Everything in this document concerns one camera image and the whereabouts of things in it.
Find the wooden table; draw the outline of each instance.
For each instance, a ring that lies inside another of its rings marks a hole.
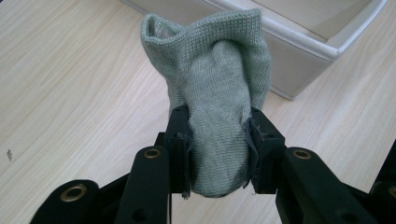
[[[396,2],[295,101],[264,113],[289,147],[316,151],[368,191],[396,137]],[[0,5],[0,223],[28,223],[69,180],[103,186],[167,124],[164,79],[139,40],[143,15],[119,0]],[[252,187],[219,200],[174,196],[175,223],[279,223]]]

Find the white container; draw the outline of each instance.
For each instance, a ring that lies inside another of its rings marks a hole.
[[[221,10],[259,8],[273,58],[272,91],[294,99],[361,34],[386,0],[122,0],[189,24]]]

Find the knit fabric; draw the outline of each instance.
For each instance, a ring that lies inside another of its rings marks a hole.
[[[218,198],[240,188],[249,179],[245,124],[270,87],[260,11],[221,12],[187,27],[147,15],[141,39],[166,79],[170,110],[189,107],[191,189]]]

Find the light wood surface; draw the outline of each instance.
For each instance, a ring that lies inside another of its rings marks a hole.
[[[263,107],[289,147],[316,151],[365,191],[396,137],[395,13],[389,1],[295,101],[270,93]],[[142,19],[119,0],[0,4],[0,223],[28,223],[70,180],[103,186],[128,173],[164,131],[166,84],[140,44]],[[173,220],[279,223],[275,197],[253,192],[175,195]]]

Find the gray sock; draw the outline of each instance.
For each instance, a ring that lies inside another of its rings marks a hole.
[[[141,37],[166,79],[170,110],[190,110],[191,189],[216,198],[240,188],[248,181],[245,124],[270,87],[260,11],[221,12],[187,27],[147,15]]]

